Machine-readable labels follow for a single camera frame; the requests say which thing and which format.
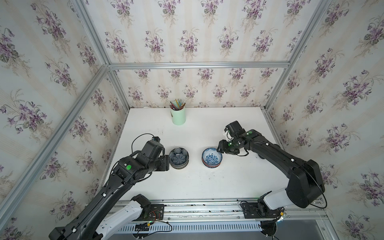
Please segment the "black petal patterned bowl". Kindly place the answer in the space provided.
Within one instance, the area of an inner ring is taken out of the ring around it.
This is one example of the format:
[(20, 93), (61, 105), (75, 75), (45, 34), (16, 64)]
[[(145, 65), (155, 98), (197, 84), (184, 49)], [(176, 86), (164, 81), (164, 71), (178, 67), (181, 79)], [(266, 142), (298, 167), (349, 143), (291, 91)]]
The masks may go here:
[(170, 165), (183, 165), (189, 163), (189, 153), (184, 148), (175, 148), (170, 151)]

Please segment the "blue floral bowl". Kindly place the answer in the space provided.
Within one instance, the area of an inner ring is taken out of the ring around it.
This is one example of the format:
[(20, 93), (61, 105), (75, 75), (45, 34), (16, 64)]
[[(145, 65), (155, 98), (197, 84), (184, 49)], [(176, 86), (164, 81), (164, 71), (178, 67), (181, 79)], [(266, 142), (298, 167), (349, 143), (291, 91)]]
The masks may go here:
[(210, 165), (221, 164), (223, 156), (217, 152), (216, 148), (207, 148), (202, 153), (202, 162)]

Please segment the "green triangle patterned bowl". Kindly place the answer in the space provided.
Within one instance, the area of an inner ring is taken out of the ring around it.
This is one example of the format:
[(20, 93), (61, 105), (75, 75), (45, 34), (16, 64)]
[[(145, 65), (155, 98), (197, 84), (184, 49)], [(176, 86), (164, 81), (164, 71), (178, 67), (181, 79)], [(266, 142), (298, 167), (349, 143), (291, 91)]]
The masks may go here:
[(183, 168), (185, 168), (188, 164), (183, 164), (183, 165), (173, 165), (171, 164), (171, 167), (176, 169), (176, 170), (181, 170)]

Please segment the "orange patterned bowl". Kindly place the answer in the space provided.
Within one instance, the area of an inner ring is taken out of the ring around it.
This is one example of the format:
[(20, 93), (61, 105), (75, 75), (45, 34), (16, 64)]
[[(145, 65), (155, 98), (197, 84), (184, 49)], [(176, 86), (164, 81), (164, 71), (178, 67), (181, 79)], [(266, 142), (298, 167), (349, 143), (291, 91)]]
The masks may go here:
[(220, 166), (220, 164), (217, 164), (217, 165), (210, 165), (210, 164), (207, 164), (206, 162), (203, 162), (203, 164), (208, 167), (208, 168), (217, 168), (218, 166)]

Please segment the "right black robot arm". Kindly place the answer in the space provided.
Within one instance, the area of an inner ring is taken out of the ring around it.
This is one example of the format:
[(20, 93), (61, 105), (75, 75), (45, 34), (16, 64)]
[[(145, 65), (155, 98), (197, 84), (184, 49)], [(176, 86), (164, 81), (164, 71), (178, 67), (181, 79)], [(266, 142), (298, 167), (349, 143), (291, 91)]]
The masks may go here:
[(246, 154), (256, 153), (278, 168), (289, 180), (285, 188), (259, 198), (258, 205), (265, 211), (291, 205), (304, 209), (325, 193), (320, 167), (315, 161), (305, 161), (287, 153), (255, 130), (225, 128), (224, 136), (225, 139), (219, 142), (218, 152), (239, 156), (243, 149)]

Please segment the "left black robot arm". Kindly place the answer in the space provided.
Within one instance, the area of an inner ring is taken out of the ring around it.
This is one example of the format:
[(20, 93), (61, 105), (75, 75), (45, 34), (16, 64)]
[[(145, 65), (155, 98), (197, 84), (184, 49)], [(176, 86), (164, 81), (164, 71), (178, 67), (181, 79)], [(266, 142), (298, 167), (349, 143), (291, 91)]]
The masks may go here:
[(168, 171), (169, 166), (168, 155), (150, 159), (147, 166), (139, 162), (139, 156), (120, 159), (107, 183), (85, 209), (66, 226), (54, 228), (49, 234), (49, 239), (100, 240), (105, 235), (97, 231), (97, 228), (118, 200), (137, 182), (144, 179), (146, 174), (153, 171)]

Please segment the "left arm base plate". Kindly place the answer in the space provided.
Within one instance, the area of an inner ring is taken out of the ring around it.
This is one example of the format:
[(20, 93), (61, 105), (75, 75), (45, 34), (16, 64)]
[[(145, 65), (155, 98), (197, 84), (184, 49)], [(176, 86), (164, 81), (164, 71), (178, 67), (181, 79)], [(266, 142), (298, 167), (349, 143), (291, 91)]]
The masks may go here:
[(142, 210), (140, 216), (134, 222), (163, 220), (164, 204), (154, 204), (141, 194), (134, 196), (131, 200), (137, 202)]

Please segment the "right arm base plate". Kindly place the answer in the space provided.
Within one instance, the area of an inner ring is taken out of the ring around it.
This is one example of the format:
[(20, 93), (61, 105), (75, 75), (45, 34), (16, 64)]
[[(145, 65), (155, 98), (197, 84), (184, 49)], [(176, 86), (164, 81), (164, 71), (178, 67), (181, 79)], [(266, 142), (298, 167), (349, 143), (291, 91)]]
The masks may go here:
[(264, 198), (269, 193), (271, 191), (262, 195), (256, 202), (240, 202), (245, 219), (279, 219), (282, 216), (282, 213), (285, 211), (284, 207), (272, 210), (267, 206)]

